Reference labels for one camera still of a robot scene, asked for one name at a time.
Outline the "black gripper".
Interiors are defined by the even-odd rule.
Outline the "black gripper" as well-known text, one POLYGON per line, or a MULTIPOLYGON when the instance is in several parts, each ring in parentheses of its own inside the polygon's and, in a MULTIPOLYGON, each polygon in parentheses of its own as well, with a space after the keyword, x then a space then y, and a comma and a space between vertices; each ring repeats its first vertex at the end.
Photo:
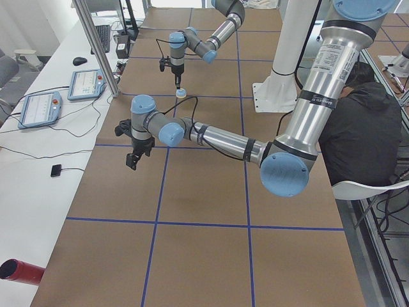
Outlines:
POLYGON ((132 153, 126 156, 125 164, 132 170, 136 170, 137 163, 144 154, 149 157, 151 149, 155 147, 155 138, 148 138, 144 140, 132 138, 132 153))
POLYGON ((174 74, 174 82, 175 82, 175 86, 177 90, 181 89, 181 76, 185 71, 185 65, 181 64, 181 65, 176 65, 171 63, 170 64, 171 67, 171 71, 174 74))

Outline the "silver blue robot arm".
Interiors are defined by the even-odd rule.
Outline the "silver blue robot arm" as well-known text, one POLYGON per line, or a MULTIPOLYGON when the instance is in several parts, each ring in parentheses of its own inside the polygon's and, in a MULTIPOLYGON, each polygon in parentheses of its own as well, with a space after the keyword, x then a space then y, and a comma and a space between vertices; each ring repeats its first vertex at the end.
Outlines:
POLYGON ((164 71, 165 67, 171 68, 178 98, 184 98, 187 95, 186 90, 181 87, 186 50, 190 49, 206 63, 212 63, 217 57, 217 51, 245 20, 245 8, 241 1, 212 1, 212 5, 226 19, 206 40, 200 39, 198 30, 193 27, 187 27, 169 35, 170 55, 160 60, 160 70, 164 71))
POLYGON ((330 182, 380 187, 396 167, 401 141, 401 108, 376 82, 371 66, 360 62, 393 7, 392 1, 332 1, 320 35, 320 46, 299 93, 286 130, 271 142, 196 122, 169 118, 149 95, 132 99, 131 117, 116 127, 133 151, 127 166, 135 168, 159 140, 177 146, 182 139, 209 146, 232 159, 256 163, 262 184, 271 193, 301 193, 318 154, 323 154, 330 182))

